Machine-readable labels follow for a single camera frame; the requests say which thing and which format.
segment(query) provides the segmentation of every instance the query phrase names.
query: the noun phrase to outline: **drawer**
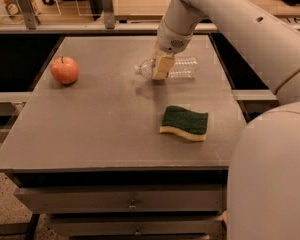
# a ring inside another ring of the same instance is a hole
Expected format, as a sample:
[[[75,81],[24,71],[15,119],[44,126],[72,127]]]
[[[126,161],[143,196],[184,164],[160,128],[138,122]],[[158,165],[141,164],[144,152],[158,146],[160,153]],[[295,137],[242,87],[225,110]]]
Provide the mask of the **drawer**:
[[[33,213],[211,211],[222,213],[222,185],[19,188]]]
[[[50,226],[66,236],[222,235],[221,216],[150,215],[51,218]]]

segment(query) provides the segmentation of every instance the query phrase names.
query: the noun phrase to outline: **metal bracket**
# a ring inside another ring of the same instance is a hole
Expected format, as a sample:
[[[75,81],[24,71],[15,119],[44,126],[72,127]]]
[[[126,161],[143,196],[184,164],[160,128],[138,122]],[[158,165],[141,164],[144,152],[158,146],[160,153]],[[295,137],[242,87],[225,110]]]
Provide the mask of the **metal bracket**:
[[[38,20],[32,8],[30,0],[18,0],[19,6],[22,10],[25,25],[28,29],[36,29]]]
[[[104,14],[104,25],[107,29],[114,29],[115,15],[113,10],[113,0],[101,0]]]

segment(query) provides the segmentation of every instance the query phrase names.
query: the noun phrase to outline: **clear plastic bottle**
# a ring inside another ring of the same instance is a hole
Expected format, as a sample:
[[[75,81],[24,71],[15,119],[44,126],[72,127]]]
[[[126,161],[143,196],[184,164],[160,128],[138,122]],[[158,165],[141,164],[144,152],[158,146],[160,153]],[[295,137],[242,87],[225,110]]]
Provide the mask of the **clear plastic bottle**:
[[[175,64],[169,72],[168,78],[194,78],[195,72],[198,70],[199,65],[195,57],[179,56],[175,57]],[[136,66],[136,73],[140,74],[146,79],[152,78],[153,60],[148,59]]]

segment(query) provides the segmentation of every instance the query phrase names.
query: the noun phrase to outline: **green and yellow sponge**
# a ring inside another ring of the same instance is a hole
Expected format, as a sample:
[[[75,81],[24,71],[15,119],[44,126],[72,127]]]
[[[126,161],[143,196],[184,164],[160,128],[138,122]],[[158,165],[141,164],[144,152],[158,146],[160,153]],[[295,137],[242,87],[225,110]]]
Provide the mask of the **green and yellow sponge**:
[[[187,140],[206,139],[208,113],[197,113],[179,107],[168,106],[160,126],[160,133],[174,133]]]

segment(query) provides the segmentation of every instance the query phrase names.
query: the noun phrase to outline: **apple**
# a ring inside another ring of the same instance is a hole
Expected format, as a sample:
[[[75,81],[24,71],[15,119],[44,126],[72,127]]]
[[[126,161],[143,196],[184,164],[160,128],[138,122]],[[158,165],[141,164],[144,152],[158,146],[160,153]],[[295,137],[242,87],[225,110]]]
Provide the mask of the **apple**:
[[[77,81],[79,67],[77,62],[70,57],[59,57],[52,61],[51,74],[61,84],[72,84]]]

